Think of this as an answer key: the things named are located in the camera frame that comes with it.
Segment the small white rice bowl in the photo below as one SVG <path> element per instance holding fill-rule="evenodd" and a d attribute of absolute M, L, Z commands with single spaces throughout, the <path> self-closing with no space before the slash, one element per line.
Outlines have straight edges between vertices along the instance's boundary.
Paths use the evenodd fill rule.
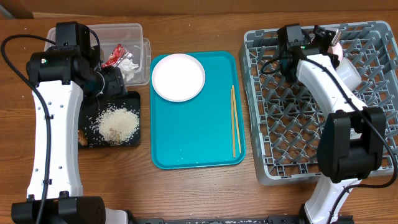
<path fill-rule="evenodd" d="M 339 42 L 335 46 L 329 47 L 328 52 L 337 55 L 339 61 L 343 58 L 343 48 Z"/>

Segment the white napkin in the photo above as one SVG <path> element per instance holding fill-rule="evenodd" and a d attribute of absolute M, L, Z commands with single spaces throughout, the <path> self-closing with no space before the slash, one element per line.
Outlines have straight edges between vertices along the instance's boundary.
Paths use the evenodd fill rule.
<path fill-rule="evenodd" d="M 133 62 L 133 54 L 125 53 L 118 63 L 118 68 L 121 70 L 125 82 L 134 78 L 134 73 L 139 65 Z"/>

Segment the red snack wrapper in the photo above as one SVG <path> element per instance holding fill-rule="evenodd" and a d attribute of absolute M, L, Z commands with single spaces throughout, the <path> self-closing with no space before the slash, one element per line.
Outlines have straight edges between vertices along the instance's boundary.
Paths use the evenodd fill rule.
<path fill-rule="evenodd" d="M 124 57 L 126 54 L 127 50 L 121 45 L 118 44 L 111 55 L 109 56 L 108 60 L 101 65 L 102 68 L 108 67 L 108 66 L 116 66 L 118 64 L 118 61 Z"/>

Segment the grey metal bowl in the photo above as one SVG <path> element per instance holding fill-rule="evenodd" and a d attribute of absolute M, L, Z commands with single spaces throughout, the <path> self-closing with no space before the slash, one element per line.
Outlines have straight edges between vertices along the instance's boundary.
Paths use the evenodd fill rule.
<path fill-rule="evenodd" d="M 350 91 L 354 91 L 361 84 L 361 76 L 349 59 L 343 57 L 336 68 L 338 76 Z"/>

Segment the rice pile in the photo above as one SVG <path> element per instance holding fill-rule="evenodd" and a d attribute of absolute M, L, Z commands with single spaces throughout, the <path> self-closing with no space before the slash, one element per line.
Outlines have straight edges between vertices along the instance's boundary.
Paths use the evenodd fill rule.
<path fill-rule="evenodd" d="M 139 110 L 111 105 L 90 122 L 94 140 L 100 144 L 122 146 L 132 144 L 139 137 Z"/>

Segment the golden food scrap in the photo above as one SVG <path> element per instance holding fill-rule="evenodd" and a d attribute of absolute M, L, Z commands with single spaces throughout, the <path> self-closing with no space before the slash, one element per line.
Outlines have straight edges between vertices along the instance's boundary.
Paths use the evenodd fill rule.
<path fill-rule="evenodd" d="M 78 142 L 83 147 L 86 147 L 88 145 L 86 134 L 81 129 L 78 130 Z"/>

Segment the large white plate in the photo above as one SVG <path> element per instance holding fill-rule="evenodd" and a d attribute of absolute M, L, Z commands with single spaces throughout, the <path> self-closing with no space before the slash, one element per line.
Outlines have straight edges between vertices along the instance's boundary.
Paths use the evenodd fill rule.
<path fill-rule="evenodd" d="M 152 87 L 163 99 L 184 102 L 203 89 L 206 73 L 203 65 L 188 54 L 171 54 L 160 59 L 151 75 Z"/>

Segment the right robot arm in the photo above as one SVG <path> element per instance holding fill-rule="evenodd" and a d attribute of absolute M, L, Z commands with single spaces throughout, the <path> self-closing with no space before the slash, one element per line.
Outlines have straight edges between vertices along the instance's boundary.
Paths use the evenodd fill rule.
<path fill-rule="evenodd" d="M 312 32 L 313 38 L 298 24 L 277 31 L 282 75 L 304 84 L 326 119 L 317 147 L 321 176 L 300 214 L 306 223 L 341 223 L 338 212 L 348 194 L 381 166 L 386 115 L 354 95 L 361 77 L 334 50 L 341 32 L 320 26 Z"/>

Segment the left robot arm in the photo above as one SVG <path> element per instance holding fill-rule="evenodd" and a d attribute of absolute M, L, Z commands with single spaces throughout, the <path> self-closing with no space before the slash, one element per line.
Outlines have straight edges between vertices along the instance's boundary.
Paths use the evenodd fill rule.
<path fill-rule="evenodd" d="M 78 120 L 84 98 L 126 95 L 121 72 L 95 70 L 90 45 L 56 45 L 32 54 L 28 84 L 36 111 L 34 170 L 26 202 L 13 203 L 14 223 L 134 223 L 128 210 L 84 196 L 78 168 Z"/>

